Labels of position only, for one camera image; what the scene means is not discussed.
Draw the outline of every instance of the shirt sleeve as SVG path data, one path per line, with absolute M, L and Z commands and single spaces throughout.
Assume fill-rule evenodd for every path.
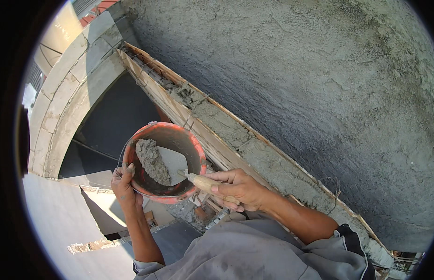
M 136 273 L 135 280 L 148 279 L 148 277 L 163 268 L 164 265 L 158 262 L 139 262 L 133 260 L 133 271 Z
M 316 240 L 302 248 L 299 258 L 314 268 L 322 279 L 374 280 L 376 274 L 362 250 L 357 233 L 348 224 L 334 230 L 328 239 Z

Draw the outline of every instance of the hand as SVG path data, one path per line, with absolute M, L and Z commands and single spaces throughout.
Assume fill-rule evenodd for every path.
M 123 167 L 116 168 L 113 172 L 113 178 L 111 179 L 111 188 L 125 215 L 135 213 L 135 211 L 137 212 L 139 210 L 142 211 L 144 199 L 142 195 L 136 193 L 130 185 L 134 175 L 135 165 L 131 163 L 126 169 Z
M 220 199 L 215 197 L 217 203 L 226 206 L 237 212 L 262 210 L 265 201 L 274 195 L 273 192 L 259 184 L 253 177 L 245 173 L 242 169 L 232 169 L 228 171 L 219 171 L 215 173 L 203 174 L 215 181 L 221 181 L 223 184 L 212 186 L 211 190 L 215 194 L 232 195 L 237 198 L 241 204 Z

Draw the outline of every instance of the wooden trowel handle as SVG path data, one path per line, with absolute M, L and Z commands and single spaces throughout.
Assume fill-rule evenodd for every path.
M 240 204 L 240 201 L 232 195 L 217 195 L 213 191 L 211 191 L 211 187 L 221 185 L 220 182 L 217 182 L 217 181 L 214 181 L 213 179 L 210 179 L 208 177 L 193 174 L 193 173 L 187 174 L 186 177 L 189 181 L 192 182 L 192 184 L 196 185 L 199 189 L 201 189 L 201 190 L 203 190 L 209 194 L 212 194 L 214 196 L 217 196 L 218 198 L 224 199 L 226 201 L 235 203 L 237 205 Z

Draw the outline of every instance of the red bucket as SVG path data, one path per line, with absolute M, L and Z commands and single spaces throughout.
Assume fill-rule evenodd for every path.
M 123 166 L 130 163 L 135 165 L 135 176 L 132 186 L 142 195 L 153 201 L 164 204 L 175 204 L 178 201 L 188 199 L 197 191 L 191 182 L 184 179 L 173 186 L 164 186 L 153 180 L 142 167 L 136 155 L 136 143 L 138 139 L 153 139 L 157 146 L 164 147 L 184 155 L 187 161 L 189 173 L 206 173 L 206 157 L 203 148 L 197 138 L 185 128 L 168 122 L 152 122 L 138 130 L 128 141 L 125 147 Z

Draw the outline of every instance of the gray shirt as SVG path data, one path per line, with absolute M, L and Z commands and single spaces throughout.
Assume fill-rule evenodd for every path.
M 374 267 L 347 224 L 331 238 L 305 246 L 266 215 L 226 217 L 194 239 L 171 265 L 135 260 L 135 280 L 375 279 Z

